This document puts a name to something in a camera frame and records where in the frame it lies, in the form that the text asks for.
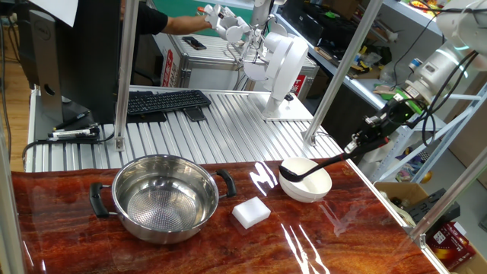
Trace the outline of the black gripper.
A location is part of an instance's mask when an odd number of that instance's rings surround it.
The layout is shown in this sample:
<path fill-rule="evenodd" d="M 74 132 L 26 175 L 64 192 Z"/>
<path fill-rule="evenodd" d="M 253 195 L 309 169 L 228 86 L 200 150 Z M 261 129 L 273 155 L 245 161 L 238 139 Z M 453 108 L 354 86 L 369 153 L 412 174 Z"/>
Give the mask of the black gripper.
<path fill-rule="evenodd" d="M 389 142 L 382 133 L 393 133 L 414 114 L 409 99 L 389 100 L 375 116 L 365 117 L 359 130 L 352 135 L 352 140 L 345 147 L 347 154 L 364 154 Z"/>

